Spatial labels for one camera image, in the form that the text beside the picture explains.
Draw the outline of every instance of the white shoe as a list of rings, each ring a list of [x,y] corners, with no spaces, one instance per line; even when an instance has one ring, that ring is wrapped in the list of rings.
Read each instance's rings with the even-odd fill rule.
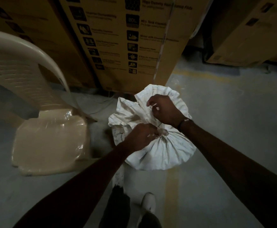
[[[120,168],[116,171],[112,178],[112,186],[120,186],[124,189],[124,165],[122,164]]]
[[[143,200],[141,201],[141,213],[140,217],[137,222],[137,227],[139,226],[143,216],[145,215],[146,212],[150,212],[152,214],[155,213],[156,211],[156,197],[154,194],[148,192],[144,195]]]

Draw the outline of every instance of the black wristband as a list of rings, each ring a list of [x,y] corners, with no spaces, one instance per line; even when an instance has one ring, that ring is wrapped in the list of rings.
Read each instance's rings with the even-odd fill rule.
[[[176,127],[177,130],[180,131],[182,123],[183,123],[183,122],[187,122],[187,121],[189,121],[189,120],[190,120],[189,118],[186,118],[186,119],[182,120],[182,121],[178,124],[178,126]]]

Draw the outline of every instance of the beige plastic chair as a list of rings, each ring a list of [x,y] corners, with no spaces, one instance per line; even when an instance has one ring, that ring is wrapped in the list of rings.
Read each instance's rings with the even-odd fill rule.
[[[71,95],[74,108],[49,87],[38,64],[52,71],[71,95],[57,64],[41,49],[0,32],[0,85],[40,110],[38,118],[17,120],[12,164],[23,175],[47,175],[83,169],[95,159],[89,152],[85,115]]]

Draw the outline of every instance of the concrete floor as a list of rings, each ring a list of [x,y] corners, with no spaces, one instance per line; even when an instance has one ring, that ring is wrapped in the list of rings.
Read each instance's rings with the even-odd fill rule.
[[[230,68],[202,64],[199,54],[183,56],[167,86],[181,93],[194,121],[243,154],[277,174],[277,69]],[[65,92],[57,90],[69,102]],[[112,149],[107,119],[115,112],[117,97],[75,93],[86,113],[99,122],[91,124],[91,147],[97,156]],[[22,117],[36,110],[0,87],[0,99],[12,102],[9,109]],[[22,105],[17,111],[15,105]],[[0,122],[0,227],[12,227],[44,196],[76,173],[23,177],[11,166],[15,128]],[[98,227],[111,193],[109,185],[85,227]],[[233,195],[224,181],[197,150],[183,165],[167,171],[125,169],[125,188],[131,198],[128,227],[135,227],[140,201],[146,192],[157,199],[156,215],[170,227],[262,227]]]

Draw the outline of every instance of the white sack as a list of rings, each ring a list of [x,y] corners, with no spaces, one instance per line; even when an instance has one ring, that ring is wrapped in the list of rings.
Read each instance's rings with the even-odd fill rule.
[[[194,154],[196,147],[182,133],[172,126],[160,123],[152,114],[152,108],[147,107],[147,101],[155,94],[168,95],[174,105],[187,118],[192,119],[188,108],[179,93],[169,87],[148,85],[143,91],[135,95],[137,102],[118,98],[116,113],[109,117],[109,126],[112,127],[115,145],[124,138],[139,123],[152,123],[168,131],[152,141],[144,149],[134,152],[126,162],[137,170],[166,170],[180,165]]]

